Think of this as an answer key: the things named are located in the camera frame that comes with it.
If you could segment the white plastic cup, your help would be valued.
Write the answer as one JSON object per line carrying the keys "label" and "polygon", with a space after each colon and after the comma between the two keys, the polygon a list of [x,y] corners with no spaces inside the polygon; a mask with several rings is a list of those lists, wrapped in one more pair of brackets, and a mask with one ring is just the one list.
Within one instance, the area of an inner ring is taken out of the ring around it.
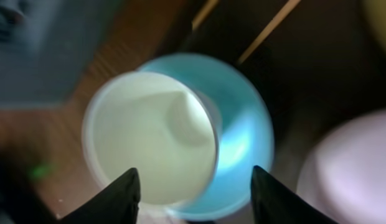
{"label": "white plastic cup", "polygon": [[85,160],[100,187],[134,168],[143,204],[188,204],[215,175],[221,123],[214,116],[208,98],[173,77],[124,73],[105,83],[87,106]]}

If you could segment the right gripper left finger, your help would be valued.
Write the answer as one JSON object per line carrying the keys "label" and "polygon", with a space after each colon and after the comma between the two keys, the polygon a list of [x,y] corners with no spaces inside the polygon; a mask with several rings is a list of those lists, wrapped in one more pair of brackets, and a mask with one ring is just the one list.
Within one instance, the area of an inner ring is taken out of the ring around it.
{"label": "right gripper left finger", "polygon": [[140,199],[138,171],[131,168],[60,223],[135,224]]}

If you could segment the wooden chopstick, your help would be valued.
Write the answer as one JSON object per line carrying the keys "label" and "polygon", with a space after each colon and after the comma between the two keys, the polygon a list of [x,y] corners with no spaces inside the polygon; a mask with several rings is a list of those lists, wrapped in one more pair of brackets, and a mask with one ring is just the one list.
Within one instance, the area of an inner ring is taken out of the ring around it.
{"label": "wooden chopstick", "polygon": [[239,56],[237,64],[242,64],[252,53],[265,41],[265,39],[286,19],[286,17],[296,8],[301,0],[288,0],[287,3],[276,13],[272,20],[257,35],[253,42]]}
{"label": "wooden chopstick", "polygon": [[217,6],[219,0],[206,0],[192,20],[192,31],[195,31],[205,21],[206,17]]}

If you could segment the pink white bowl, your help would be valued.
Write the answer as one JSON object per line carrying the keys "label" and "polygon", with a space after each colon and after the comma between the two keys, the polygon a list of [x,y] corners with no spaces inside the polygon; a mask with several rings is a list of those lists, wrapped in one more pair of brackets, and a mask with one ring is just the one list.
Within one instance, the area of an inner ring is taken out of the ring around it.
{"label": "pink white bowl", "polygon": [[386,110],[329,133],[305,160],[296,193],[338,223],[386,223]]}

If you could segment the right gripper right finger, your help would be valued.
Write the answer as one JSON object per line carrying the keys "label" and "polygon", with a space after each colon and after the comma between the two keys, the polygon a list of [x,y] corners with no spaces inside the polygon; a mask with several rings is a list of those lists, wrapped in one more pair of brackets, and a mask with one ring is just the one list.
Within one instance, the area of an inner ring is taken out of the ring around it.
{"label": "right gripper right finger", "polygon": [[256,224],[336,224],[260,166],[253,167],[250,188]]}

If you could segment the light blue bowl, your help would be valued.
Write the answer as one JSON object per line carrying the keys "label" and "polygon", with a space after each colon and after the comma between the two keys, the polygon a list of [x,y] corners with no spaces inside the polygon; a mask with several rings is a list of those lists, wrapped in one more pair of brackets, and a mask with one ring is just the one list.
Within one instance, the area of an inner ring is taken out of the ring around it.
{"label": "light blue bowl", "polygon": [[189,221],[227,217],[250,203],[254,166],[269,171],[275,140],[271,118],[252,83],[231,65],[201,54],[171,54],[150,60],[139,71],[168,75],[210,101],[221,131],[213,181],[192,203],[167,212]]}

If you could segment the yellow round plate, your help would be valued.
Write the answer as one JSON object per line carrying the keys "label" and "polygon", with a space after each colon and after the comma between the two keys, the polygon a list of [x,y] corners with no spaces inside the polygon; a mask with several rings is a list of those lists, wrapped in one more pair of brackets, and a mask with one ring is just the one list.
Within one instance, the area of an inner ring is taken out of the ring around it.
{"label": "yellow round plate", "polygon": [[362,0],[361,5],[374,39],[386,54],[386,0]]}

